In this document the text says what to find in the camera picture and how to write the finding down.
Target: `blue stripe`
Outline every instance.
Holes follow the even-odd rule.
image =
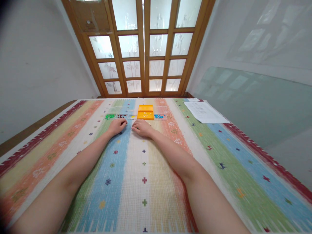
[[[123,107],[134,109],[135,102],[135,99],[125,100]],[[77,232],[103,232],[105,223],[105,232],[111,229],[116,231],[131,125],[132,121],[128,120],[128,126],[122,134],[117,134],[107,144],[104,159],[95,177],[93,189],[88,197],[88,205],[85,206]],[[103,209],[100,209],[103,200],[106,204]]]
[[[297,196],[292,194],[283,183],[277,179],[277,175],[272,174],[262,163],[259,163],[258,157],[245,148],[245,146],[233,137],[221,124],[207,124],[220,141],[228,148],[228,150],[237,158],[243,167],[249,172],[254,180],[266,192],[268,197],[281,209],[284,215],[297,223],[305,232],[312,230],[312,211],[307,208]],[[270,182],[264,180],[263,176],[270,179]]]

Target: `white paper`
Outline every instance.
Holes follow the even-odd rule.
[[[198,98],[188,98],[189,102],[200,101]]]
[[[184,104],[194,117],[204,124],[223,124],[230,122],[206,102],[184,102]]]

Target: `striped tablecloth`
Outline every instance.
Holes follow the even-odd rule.
[[[202,124],[184,101],[75,102],[0,158],[6,223],[12,224],[113,118],[125,117],[128,126],[108,143],[60,232],[198,232],[180,178],[153,141],[131,131],[138,106],[152,104],[163,118],[149,123],[203,165],[252,233],[312,233],[312,193],[235,125]]]

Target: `orange box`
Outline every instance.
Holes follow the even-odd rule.
[[[137,112],[137,119],[154,120],[153,105],[140,105]]]

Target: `green stripe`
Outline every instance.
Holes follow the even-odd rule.
[[[182,115],[184,117],[189,116],[189,118],[186,118],[189,127],[205,148],[220,177],[226,182],[226,188],[231,193],[232,197],[235,198],[236,204],[239,205],[239,208],[250,219],[255,229],[258,232],[263,232],[264,227],[268,227],[272,232],[293,232],[294,229],[300,231],[296,227],[290,225],[289,220],[281,212],[279,207],[266,195],[265,191],[257,184],[214,132],[212,132],[206,124],[200,123],[192,115],[185,106],[184,100],[175,98],[174,101]],[[226,170],[221,170],[219,168],[220,163],[225,163],[225,165],[228,166]],[[240,193],[238,189],[244,194],[242,198],[239,197]]]
[[[119,99],[114,101],[113,106],[114,107],[119,107],[122,106],[124,103],[124,100]],[[97,131],[95,139],[100,137],[104,132],[107,131],[109,125],[111,124],[112,120],[104,120],[99,127],[99,130]],[[87,202],[87,198],[89,197],[89,194],[92,191],[93,187],[93,182],[94,178],[98,173],[99,167],[102,164],[102,161],[104,159],[103,155],[105,154],[106,147],[104,151],[102,152],[98,162],[96,163],[95,167],[91,171],[91,173],[88,175],[84,183],[81,185],[80,189],[76,193],[75,198],[73,199],[71,206],[67,212],[67,215],[64,219],[63,227],[62,227],[62,232],[74,232],[78,222],[80,220],[80,217],[84,211],[84,207]]]

